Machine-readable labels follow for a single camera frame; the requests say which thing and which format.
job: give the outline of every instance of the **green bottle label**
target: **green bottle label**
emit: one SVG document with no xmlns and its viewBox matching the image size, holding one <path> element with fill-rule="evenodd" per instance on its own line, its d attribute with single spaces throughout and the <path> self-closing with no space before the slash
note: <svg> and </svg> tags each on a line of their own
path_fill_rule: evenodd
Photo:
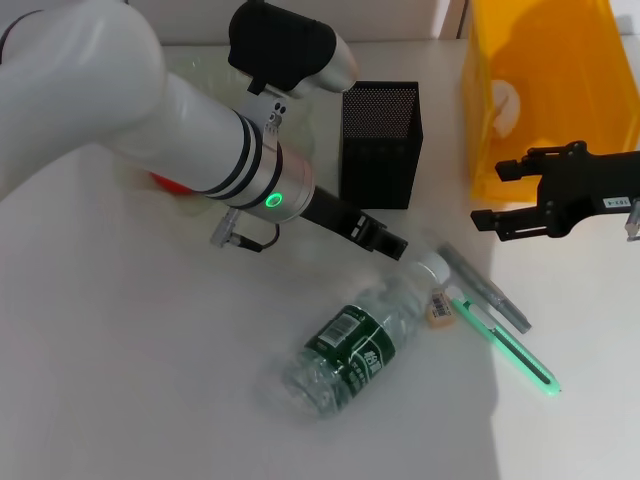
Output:
<svg viewBox="0 0 640 480">
<path fill-rule="evenodd" d="M 353 396 L 396 354 L 384 328 L 367 312 L 353 305 L 344 307 L 305 346 L 336 369 Z"/>
</svg>

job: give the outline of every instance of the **yellow plastic bin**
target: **yellow plastic bin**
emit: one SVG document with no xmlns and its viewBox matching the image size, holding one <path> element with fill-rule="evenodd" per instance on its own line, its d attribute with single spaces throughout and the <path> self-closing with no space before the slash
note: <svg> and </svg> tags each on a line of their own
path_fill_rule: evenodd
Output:
<svg viewBox="0 0 640 480">
<path fill-rule="evenodd" d="M 462 91 L 474 197 L 535 202 L 539 177 L 503 183 L 495 172 L 530 147 L 636 148 L 640 98 L 607 0 L 474 0 L 468 48 Z M 518 123 L 502 139 L 492 80 L 520 97 Z"/>
</svg>

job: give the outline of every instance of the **red object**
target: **red object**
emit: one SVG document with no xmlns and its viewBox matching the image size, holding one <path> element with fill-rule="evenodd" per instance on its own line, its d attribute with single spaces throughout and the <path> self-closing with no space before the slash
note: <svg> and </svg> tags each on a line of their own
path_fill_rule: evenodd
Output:
<svg viewBox="0 0 640 480">
<path fill-rule="evenodd" d="M 160 175 L 149 172 L 151 178 L 153 178 L 158 185 L 164 188 L 167 192 L 173 193 L 174 195 L 191 195 L 193 190 L 185 187 L 184 185 L 180 185 L 168 178 L 161 177 Z"/>
</svg>

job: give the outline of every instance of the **black mesh pencil holder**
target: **black mesh pencil holder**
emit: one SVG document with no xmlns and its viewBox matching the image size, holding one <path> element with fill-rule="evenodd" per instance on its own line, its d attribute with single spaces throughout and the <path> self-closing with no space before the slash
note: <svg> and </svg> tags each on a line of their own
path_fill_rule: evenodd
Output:
<svg viewBox="0 0 640 480">
<path fill-rule="evenodd" d="M 342 100 L 340 198 L 406 209 L 422 147 L 417 82 L 357 82 Z"/>
</svg>

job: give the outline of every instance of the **plastic water bottle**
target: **plastic water bottle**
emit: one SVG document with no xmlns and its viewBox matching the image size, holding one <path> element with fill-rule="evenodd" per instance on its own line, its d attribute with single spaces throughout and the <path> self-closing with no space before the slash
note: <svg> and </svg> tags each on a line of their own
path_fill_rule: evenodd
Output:
<svg viewBox="0 0 640 480">
<path fill-rule="evenodd" d="M 362 291 L 282 371 L 289 403 L 317 418 L 341 411 L 404 348 L 433 289 L 449 278 L 435 252 Z"/>
</svg>

